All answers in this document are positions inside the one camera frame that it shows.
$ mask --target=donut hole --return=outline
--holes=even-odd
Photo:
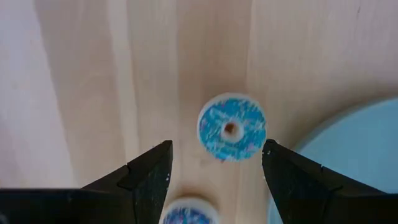
[[[228,142],[238,142],[243,137],[243,127],[239,122],[229,121],[223,125],[221,137]]]

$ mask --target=blue frosting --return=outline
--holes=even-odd
[[[169,212],[163,224],[212,224],[213,221],[194,208],[176,208]]]
[[[244,136],[238,142],[221,137],[223,125],[237,121]],[[249,159],[266,139],[266,119],[257,103],[244,98],[228,98],[211,105],[200,118],[200,141],[206,150],[222,161]]]

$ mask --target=black jaw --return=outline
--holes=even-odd
[[[0,190],[0,224],[158,224],[172,171],[164,141],[82,189]]]
[[[350,179],[271,139],[262,152],[283,223],[398,223],[397,194]]]

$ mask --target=blue and white donut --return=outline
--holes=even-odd
[[[266,140],[266,117],[260,104],[240,93],[223,93],[200,111],[198,139],[222,161],[249,159]]]

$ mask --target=blue circular object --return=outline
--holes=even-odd
[[[239,93],[210,100],[199,114],[198,139],[217,159],[249,159],[264,145],[266,118],[259,103]]]
[[[181,198],[170,204],[163,224],[220,224],[218,212],[199,198]]]
[[[175,208],[167,214],[163,224],[210,224],[212,220],[194,208]]]

